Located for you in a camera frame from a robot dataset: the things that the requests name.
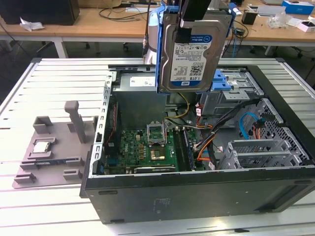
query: desk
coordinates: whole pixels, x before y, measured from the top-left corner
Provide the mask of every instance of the desk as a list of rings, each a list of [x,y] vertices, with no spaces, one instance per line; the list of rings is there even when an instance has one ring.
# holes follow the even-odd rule
[[[146,26],[146,14],[137,16],[139,21],[115,22],[102,18],[98,14],[99,9],[80,9],[80,15],[72,26],[44,25],[45,29],[29,32],[19,25],[7,25],[0,18],[1,24],[13,36],[15,40],[25,41],[52,41],[54,42],[58,56],[67,58],[67,52],[63,42],[128,42],[142,43]],[[110,17],[124,17],[134,15],[136,12],[112,13]],[[6,32],[0,28],[0,40],[12,40]]]
[[[43,59],[26,69],[0,106],[0,235],[234,235],[233,229],[238,228],[251,231],[243,236],[314,234],[315,192],[282,213],[104,226],[89,199],[79,197],[79,184],[13,189],[19,162],[34,132],[34,118],[50,116],[52,122],[70,122],[64,103],[78,100],[83,119],[92,120],[99,112],[106,65],[131,62],[136,59]],[[259,66],[315,135],[315,94],[303,79],[275,59],[219,62],[244,63]]]
[[[259,0],[245,0],[239,9],[244,10],[248,4],[264,5]],[[237,16],[235,20],[242,22],[242,16]],[[308,15],[292,16],[301,20],[308,18]],[[242,42],[242,45],[315,47],[315,34],[303,32],[292,26],[288,26],[287,29],[271,29],[267,20],[268,17],[257,16],[252,26],[246,25],[249,29],[249,34]],[[244,28],[238,23],[235,23],[235,26]]]
[[[245,0],[240,10],[248,5],[263,5],[259,0]],[[72,26],[45,25],[45,29],[28,32],[19,25],[1,23],[16,40],[52,41],[55,43],[60,58],[66,58],[64,42],[133,42],[142,43],[146,21],[140,17],[134,22],[114,22],[98,15],[96,8],[80,9],[80,15]],[[134,13],[112,13],[111,17],[123,17]],[[306,19],[305,15],[294,15],[296,18]],[[257,17],[253,26],[248,26],[249,35],[242,45],[263,46],[300,46],[315,47],[315,34],[305,33],[298,28],[289,26],[288,29],[270,29],[266,23],[267,17]],[[0,40],[11,40],[0,29]]]

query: wooden desk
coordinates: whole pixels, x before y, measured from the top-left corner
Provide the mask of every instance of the wooden desk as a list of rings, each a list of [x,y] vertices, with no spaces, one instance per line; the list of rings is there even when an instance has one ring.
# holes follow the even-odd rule
[[[248,4],[263,5],[259,0],[245,0],[240,7],[244,10]],[[237,16],[236,21],[242,22],[242,16]],[[292,15],[294,18],[306,20],[308,15]],[[244,45],[264,45],[264,46],[315,46],[315,34],[306,33],[300,29],[288,26],[287,29],[271,29],[267,23],[268,17],[256,17],[252,26],[246,25],[249,29],[248,36],[244,39]],[[235,27],[244,28],[238,23]]]
[[[143,40],[146,27],[146,14],[135,16],[138,21],[116,22],[100,17],[99,9],[86,8],[80,10],[80,15],[72,26],[59,26],[56,30],[56,36],[62,37],[117,37],[117,38],[140,38]],[[109,10],[103,11],[107,16]],[[110,17],[120,18],[137,14],[137,12],[112,13]]]
[[[248,4],[263,5],[259,0],[245,0],[240,10]],[[60,58],[66,58],[67,53],[64,42],[135,42],[142,43],[146,21],[141,16],[136,16],[138,21],[115,22],[99,16],[99,9],[86,8],[80,10],[80,15],[72,26],[45,25],[45,29],[28,32],[19,25],[2,25],[16,40],[52,41],[55,43]],[[112,13],[110,17],[124,17],[133,13]],[[294,15],[296,18],[307,19],[305,15]],[[241,22],[242,16],[236,17]],[[242,45],[263,46],[304,46],[315,47],[315,33],[305,33],[298,28],[288,26],[287,29],[270,29],[267,24],[268,17],[257,17],[253,26],[247,26],[248,36]],[[0,29],[0,40],[11,38]]]

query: hard drive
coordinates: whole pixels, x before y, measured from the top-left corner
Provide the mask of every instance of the hard drive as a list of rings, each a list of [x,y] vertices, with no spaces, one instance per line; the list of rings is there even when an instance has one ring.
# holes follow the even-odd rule
[[[228,33],[231,16],[206,14],[189,22],[190,43],[176,43],[177,15],[165,14],[159,75],[160,92],[207,91]]]

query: gray 3d printed holder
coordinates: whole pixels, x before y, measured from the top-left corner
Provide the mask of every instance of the gray 3d printed holder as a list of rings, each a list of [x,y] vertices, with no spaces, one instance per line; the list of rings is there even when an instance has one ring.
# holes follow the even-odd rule
[[[35,132],[13,188],[81,183],[96,124],[83,122],[78,108],[78,101],[65,103],[64,110],[72,122],[52,123],[49,117],[36,117]]]

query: motherboard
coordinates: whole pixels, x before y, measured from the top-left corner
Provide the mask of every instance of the motherboard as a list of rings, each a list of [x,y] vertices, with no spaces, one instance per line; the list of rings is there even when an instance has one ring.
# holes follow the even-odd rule
[[[104,173],[110,175],[180,171],[181,131],[175,129],[122,130],[118,155],[106,157]],[[187,147],[192,150],[197,139],[193,129],[186,129]]]

